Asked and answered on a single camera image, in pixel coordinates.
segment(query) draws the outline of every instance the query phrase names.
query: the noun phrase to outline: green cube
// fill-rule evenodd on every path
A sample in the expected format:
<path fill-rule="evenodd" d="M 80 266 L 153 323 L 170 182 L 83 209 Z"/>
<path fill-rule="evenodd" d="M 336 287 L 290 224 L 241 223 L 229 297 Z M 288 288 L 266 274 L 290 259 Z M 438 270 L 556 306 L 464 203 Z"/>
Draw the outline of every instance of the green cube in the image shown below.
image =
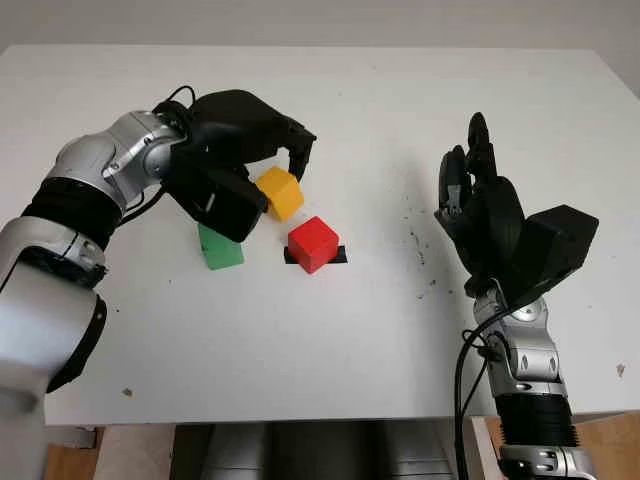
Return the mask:
<path fill-rule="evenodd" d="M 244 263 L 242 246 L 224 235 L 198 224 L 200 234 L 200 247 L 204 254 L 207 267 L 210 270 L 218 270 L 225 267 L 233 267 Z"/>

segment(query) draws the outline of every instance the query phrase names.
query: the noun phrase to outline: white wall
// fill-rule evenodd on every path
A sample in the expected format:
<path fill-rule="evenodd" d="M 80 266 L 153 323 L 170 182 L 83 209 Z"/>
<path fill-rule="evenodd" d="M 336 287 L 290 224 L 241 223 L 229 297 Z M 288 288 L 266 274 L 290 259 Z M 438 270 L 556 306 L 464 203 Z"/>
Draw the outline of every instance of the white wall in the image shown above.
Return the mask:
<path fill-rule="evenodd" d="M 640 0 L 0 0 L 11 43 L 590 48 L 640 94 Z"/>

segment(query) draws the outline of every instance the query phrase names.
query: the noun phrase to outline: yellow cube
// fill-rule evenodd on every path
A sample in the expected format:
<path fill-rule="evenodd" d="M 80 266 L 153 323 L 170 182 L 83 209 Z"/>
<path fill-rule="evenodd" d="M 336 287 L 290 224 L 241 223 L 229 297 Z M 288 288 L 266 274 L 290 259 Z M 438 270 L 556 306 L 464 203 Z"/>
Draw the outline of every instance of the yellow cube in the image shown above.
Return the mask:
<path fill-rule="evenodd" d="M 271 167 L 256 185 L 269 199 L 269 214 L 281 222 L 291 218 L 304 203 L 298 180 L 281 168 Z"/>

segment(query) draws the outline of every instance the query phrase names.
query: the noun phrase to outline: black tape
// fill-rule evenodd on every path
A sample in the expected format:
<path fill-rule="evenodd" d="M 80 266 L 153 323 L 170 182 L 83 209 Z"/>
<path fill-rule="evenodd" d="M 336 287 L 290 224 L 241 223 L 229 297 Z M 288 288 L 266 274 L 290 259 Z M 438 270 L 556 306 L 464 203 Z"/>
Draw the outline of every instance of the black tape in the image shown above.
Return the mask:
<path fill-rule="evenodd" d="M 298 264 L 298 261 L 289 253 L 289 247 L 284 247 L 284 263 L 293 263 L 296 265 Z M 344 248 L 344 245 L 340 245 L 338 247 L 338 254 L 327 263 L 349 263 L 347 261 L 347 251 Z"/>

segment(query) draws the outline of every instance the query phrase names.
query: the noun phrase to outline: red cube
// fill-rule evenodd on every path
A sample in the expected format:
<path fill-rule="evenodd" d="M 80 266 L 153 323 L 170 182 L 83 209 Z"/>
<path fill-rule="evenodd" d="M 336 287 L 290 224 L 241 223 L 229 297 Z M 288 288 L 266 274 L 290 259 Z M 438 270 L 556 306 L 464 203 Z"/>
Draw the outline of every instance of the red cube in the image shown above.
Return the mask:
<path fill-rule="evenodd" d="M 313 273 L 338 254 L 338 234 L 313 217 L 289 232 L 289 254 L 307 273 Z"/>

